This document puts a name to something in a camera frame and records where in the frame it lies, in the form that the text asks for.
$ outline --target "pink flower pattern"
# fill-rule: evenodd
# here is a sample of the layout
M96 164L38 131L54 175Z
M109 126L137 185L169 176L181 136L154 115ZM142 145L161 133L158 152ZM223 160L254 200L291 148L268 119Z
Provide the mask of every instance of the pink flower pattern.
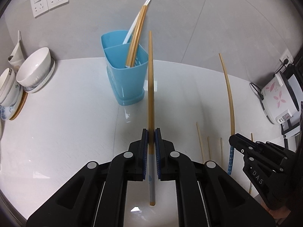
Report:
M277 107L280 107L280 102L286 103L284 99L281 99L282 91L280 90L279 96L274 96L274 99L277 101Z
M272 83L272 85L270 86L270 88L266 87L265 89L269 89L270 92L272 92L272 90L274 89L274 87L275 87L275 82Z

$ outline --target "blue plastic container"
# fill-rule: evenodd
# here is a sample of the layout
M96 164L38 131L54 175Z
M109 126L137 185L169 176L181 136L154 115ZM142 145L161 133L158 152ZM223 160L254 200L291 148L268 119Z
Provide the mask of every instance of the blue plastic container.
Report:
M126 30L106 33L101 36L101 45L107 60L107 75L118 103L127 106L144 98L144 80L148 54L138 46L135 66L125 68L130 43L122 44Z

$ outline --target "bamboo stick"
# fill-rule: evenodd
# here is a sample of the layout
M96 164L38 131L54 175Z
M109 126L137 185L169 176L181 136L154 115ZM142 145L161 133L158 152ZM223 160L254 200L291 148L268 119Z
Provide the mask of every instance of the bamboo stick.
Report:
M223 72L224 72L224 77L225 77L225 82L226 82L226 87L227 87L228 102L229 102L229 114L230 114L230 134L234 135L235 134L234 104L233 104L233 101L232 101L231 89L230 89L230 84L229 84L227 71L226 71L225 64L224 64L221 53L219 53L219 57L220 57L220 60L221 60L221 64L222 64L222 68L223 68ZM230 159L229 159L229 162L228 162L227 174L231 175L232 164L233 164L233 160L234 160L234 147L230 147L229 158Z
M143 28L143 23L144 23L144 19L145 19L145 15L146 15L146 12L147 12L147 6L144 6L143 8L143 16L142 16L142 19L138 25L138 28L137 28L137 34L134 34L134 38L135 38L135 42L134 42L134 51L133 51L133 54L132 54L132 58L131 58L131 67L134 67L134 62L135 62L135 59L136 59L136 55L137 55L137 50L138 50L138 46L139 46L139 40L140 40L140 36L141 36L141 32L142 32L142 28Z
M230 112L230 135L234 135L235 134L234 104L233 104L233 101L232 101L231 89L230 89L230 84L229 84L227 71L226 71L225 64L224 64L221 53L219 53L219 57L220 57L223 72L224 72L224 77L225 77L225 82L226 82L226 87L227 87L227 94L228 94L229 112Z
M254 138L252 136L252 133L250 133L250 136L251 136L251 141L253 142L254 141ZM251 195L251 190L252 190L252 182L250 182L250 185L249 185L249 191L248 193Z
M197 130L198 130L198 136L199 136L199 142L200 142L200 147L201 147L202 159L203 159L203 163L205 163L206 158L205 158L205 154L204 154L204 151L203 151L203 141L202 141L202 136L201 136L200 127L199 127L198 122L196 122L196 126L197 126Z
M148 33L148 171L149 171L149 204L156 204L155 190L155 93L154 62L152 50L152 31Z
M221 144L221 168L223 168L223 139L220 138L220 144Z
M144 5L140 9L139 18L138 18L136 26L134 28L134 34L137 31L137 28L138 28L138 25L140 24L140 21L142 20L143 10L144 10ZM126 63L125 63L125 65L128 66L128 67L131 66L131 58L132 58L132 54L134 52L134 43L135 43L134 42L134 34L133 34L133 37L131 39L131 43L130 43L129 48L128 48L128 54L127 54Z
M209 136L207 137L207 144L209 147ZM209 160L212 160L212 156L210 155L210 147L209 147Z
M144 3L144 5L147 6L147 5L149 4L150 1L151 1L151 0L146 0L146 2ZM133 33L134 28L136 27L136 24L137 24L139 15L140 15L140 11L139 11L139 13L137 14L136 18L134 19L134 22L131 24L131 28L129 28L128 33L126 34L126 37L125 37L125 39L124 39L124 41L123 41L122 44L126 44L126 43L128 42L128 40L129 40L129 38L131 37L131 34Z

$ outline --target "gray wall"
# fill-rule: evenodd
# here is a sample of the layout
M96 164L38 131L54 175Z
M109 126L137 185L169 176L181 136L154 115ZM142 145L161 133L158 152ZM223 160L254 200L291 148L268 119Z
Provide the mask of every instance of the gray wall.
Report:
M9 35L4 15L0 18L0 74L11 65L7 58L14 49L13 41Z
M60 60L103 57L100 36L127 30L144 1L70 0L35 19L30 0L12 0L1 35L8 30L16 43L21 30L27 55L47 46ZM148 30L156 60L222 71L221 52L229 74L258 84L270 80L286 48L296 55L303 42L303 21L290 0L152 0L141 36L145 49ZM6 40L10 49L1 56L12 50L11 40L1 37L1 44Z

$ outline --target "white countertop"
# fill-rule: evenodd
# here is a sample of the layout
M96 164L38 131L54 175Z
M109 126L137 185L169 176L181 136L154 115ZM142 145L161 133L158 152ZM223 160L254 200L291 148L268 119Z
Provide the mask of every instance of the white countertop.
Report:
M111 161L147 128L147 93L139 103L118 105L104 58L56 65L50 81L28 95L19 116L5 122L0 143L0 188L26 219L87 162ZM164 61L155 61L154 72L155 126L162 138L191 160L203 162L199 122L204 144L209 136L212 160L219 165L223 138L227 170L230 118L223 73ZM236 133L250 138L252 132L255 141L284 146L281 127L265 117L249 82L233 76L229 80ZM248 190L243 165L243 156L235 150L232 177ZM140 211L131 211L134 207ZM149 206L147 181L128 182L124 226L178 226L175 182L156 182L154 207Z

